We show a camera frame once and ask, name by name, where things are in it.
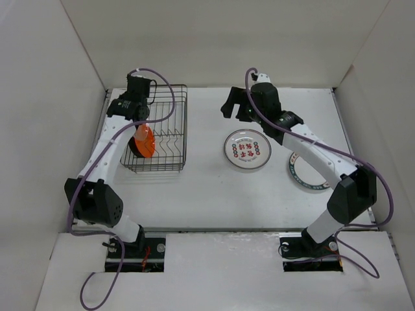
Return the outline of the clear glass plate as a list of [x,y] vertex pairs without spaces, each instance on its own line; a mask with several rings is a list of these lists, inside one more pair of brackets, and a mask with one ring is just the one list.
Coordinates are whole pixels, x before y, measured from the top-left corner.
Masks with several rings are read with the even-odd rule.
[[140,124],[137,127],[134,134],[134,140],[139,143],[152,142],[154,140],[154,134],[149,123]]

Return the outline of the orange plate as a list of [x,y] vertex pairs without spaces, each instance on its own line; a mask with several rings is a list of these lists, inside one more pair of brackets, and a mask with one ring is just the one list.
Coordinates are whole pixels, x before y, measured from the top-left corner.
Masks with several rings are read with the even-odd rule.
[[148,141],[145,143],[136,142],[138,150],[143,155],[143,158],[150,158],[155,152],[155,138],[152,142]]

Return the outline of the black plate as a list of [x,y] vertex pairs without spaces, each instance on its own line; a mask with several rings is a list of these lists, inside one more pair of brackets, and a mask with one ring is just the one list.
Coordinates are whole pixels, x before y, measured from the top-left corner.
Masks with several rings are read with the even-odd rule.
[[129,142],[128,142],[128,147],[131,150],[131,152],[138,158],[143,158],[143,155],[141,154],[141,152],[138,150],[137,145],[136,145],[136,140],[134,137],[132,137]]

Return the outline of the white plate red characters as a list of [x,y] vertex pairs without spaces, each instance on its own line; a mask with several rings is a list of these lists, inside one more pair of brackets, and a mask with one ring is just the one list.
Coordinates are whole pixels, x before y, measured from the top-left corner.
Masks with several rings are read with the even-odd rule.
[[263,167],[272,154],[269,140],[262,133],[249,129],[232,132],[226,138],[223,150],[232,165],[244,170]]

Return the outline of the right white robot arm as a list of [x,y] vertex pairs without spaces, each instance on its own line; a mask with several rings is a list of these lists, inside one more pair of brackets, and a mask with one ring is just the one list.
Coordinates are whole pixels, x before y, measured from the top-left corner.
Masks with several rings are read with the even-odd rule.
[[325,211],[301,237],[287,241],[291,257],[315,257],[339,229],[377,201],[375,173],[339,156],[331,147],[323,148],[302,118],[282,109],[278,91],[270,82],[255,84],[249,91],[232,87],[220,109],[223,116],[229,119],[235,105],[239,105],[237,120],[258,123],[268,137],[302,157],[332,188]]

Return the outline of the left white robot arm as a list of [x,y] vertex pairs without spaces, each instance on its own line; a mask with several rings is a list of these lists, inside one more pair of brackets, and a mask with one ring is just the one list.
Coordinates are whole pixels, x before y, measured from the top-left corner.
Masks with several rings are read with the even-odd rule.
[[136,132],[134,123],[149,116],[151,81],[144,76],[127,75],[127,89],[109,103],[90,159],[78,176],[67,179],[64,185],[69,202],[68,228],[76,219],[116,235],[131,257],[144,252],[143,228],[125,215],[123,201],[112,185],[121,156]]

